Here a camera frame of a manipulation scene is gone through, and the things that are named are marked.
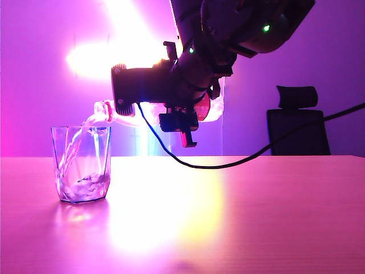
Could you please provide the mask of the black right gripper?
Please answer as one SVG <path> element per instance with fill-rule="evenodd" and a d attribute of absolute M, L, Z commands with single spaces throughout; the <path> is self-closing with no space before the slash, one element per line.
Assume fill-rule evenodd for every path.
<path fill-rule="evenodd" d="M 177 57 L 176 44 L 164 41 L 168 59 L 175 62 L 170 71 L 171 93 L 166 100 L 168 106 L 193 108 L 205 95 L 211 100 L 221 95 L 219 79 L 231 76 L 231 65 L 218 65 L 214 60 L 206 59 L 195 48 L 188 48 Z M 196 113 L 159 114 L 163 132 L 179 132 L 184 148 L 195 147 L 192 131 L 198 129 Z"/>

